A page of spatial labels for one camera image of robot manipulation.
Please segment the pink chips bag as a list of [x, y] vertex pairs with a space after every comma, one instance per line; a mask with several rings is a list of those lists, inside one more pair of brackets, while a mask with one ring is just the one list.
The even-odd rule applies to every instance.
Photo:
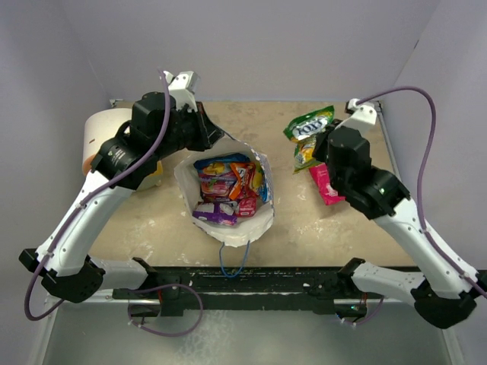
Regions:
[[339, 193], [331, 186], [329, 171], [324, 163], [311, 167], [309, 171], [325, 205], [334, 205], [345, 200], [345, 198], [339, 195]]

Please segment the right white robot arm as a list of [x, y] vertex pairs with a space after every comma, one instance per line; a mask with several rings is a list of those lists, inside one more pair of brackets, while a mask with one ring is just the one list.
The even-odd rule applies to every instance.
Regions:
[[466, 320], [486, 293], [486, 275], [451, 249], [393, 173], [372, 165], [369, 141], [356, 129], [328, 126], [318, 134], [313, 156], [326, 164], [332, 188], [388, 233], [419, 268], [411, 273], [351, 259], [339, 272], [339, 291], [407, 303], [439, 329]]

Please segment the checkered paper bag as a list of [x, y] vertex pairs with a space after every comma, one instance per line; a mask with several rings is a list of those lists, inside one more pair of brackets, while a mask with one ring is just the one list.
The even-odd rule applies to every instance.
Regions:
[[194, 152], [179, 163], [174, 174], [192, 222], [221, 243], [222, 274], [237, 277], [250, 245], [275, 218], [267, 156], [225, 133], [210, 150]]

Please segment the green Fox's candy bag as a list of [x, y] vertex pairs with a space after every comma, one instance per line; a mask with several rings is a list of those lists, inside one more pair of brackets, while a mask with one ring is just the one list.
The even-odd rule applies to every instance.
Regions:
[[334, 106], [317, 109], [291, 120], [284, 128], [285, 137], [294, 146], [294, 173], [309, 169], [319, 164], [313, 157], [317, 135], [325, 132], [334, 119]]

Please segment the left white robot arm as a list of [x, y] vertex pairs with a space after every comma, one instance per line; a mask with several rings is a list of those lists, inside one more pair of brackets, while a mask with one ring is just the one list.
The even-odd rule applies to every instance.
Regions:
[[132, 105], [130, 120], [96, 153], [75, 202], [52, 236], [19, 257], [54, 297], [80, 303], [103, 289], [129, 289], [140, 298], [156, 291], [156, 271], [143, 259], [96, 259], [89, 251], [118, 207], [152, 174], [158, 161], [180, 150], [207, 151], [224, 135], [200, 102], [181, 106], [151, 92]]

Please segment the orange Fox's candy bag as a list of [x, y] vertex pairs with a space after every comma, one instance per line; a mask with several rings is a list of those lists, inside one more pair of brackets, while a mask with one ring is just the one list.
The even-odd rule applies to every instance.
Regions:
[[255, 172], [255, 163], [252, 162], [233, 162], [230, 168], [237, 177], [228, 198], [234, 201], [243, 198], [256, 198], [257, 192], [250, 186]]

